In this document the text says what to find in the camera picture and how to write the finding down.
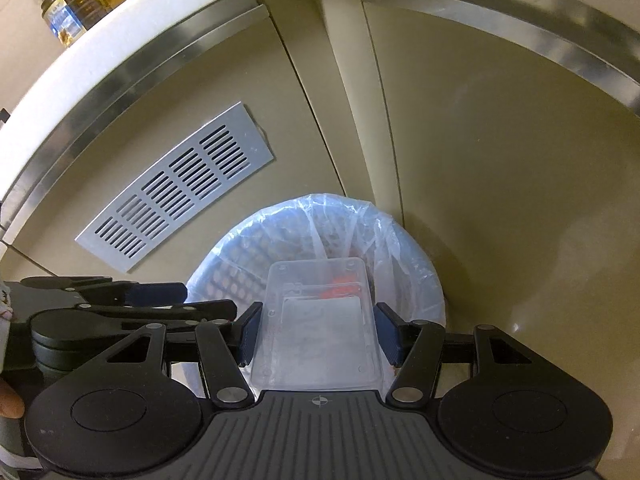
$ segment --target clear plastic bag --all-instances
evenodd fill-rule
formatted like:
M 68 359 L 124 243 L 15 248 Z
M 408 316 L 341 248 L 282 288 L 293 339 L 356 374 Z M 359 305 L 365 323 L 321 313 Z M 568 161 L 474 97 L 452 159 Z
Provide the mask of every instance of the clear plastic bag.
M 364 261 L 374 303 L 444 325 L 442 288 L 420 246 L 373 204 L 333 194 L 287 200 L 240 222 L 189 279 L 188 301 L 229 298 L 241 314 L 264 299 L 272 263 L 348 256 Z

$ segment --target plastic container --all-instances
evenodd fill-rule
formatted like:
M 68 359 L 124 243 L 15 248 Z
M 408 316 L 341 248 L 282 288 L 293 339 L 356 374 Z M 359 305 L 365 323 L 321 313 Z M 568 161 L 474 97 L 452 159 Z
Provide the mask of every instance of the plastic container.
M 360 258 L 269 270 L 251 384 L 257 390 L 379 390 L 380 352 Z

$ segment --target wall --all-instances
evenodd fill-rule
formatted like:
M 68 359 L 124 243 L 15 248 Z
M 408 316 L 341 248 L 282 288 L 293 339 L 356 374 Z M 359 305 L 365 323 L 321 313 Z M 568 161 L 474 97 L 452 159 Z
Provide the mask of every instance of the wall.
M 0 27 L 0 108 L 11 113 L 64 49 L 35 0 L 0 0 Z

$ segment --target bottle label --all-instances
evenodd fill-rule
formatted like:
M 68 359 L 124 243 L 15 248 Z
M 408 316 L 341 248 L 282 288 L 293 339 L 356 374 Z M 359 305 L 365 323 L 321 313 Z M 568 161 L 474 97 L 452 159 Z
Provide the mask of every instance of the bottle label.
M 54 0 L 44 13 L 43 18 L 51 31 L 65 46 L 71 45 L 86 32 L 65 0 Z

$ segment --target metal vent grille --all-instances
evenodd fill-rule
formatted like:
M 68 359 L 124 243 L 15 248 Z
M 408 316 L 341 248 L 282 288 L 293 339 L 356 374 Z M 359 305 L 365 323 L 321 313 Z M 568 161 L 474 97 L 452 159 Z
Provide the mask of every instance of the metal vent grille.
M 273 155 L 238 103 L 201 127 L 121 192 L 76 237 L 126 272 Z

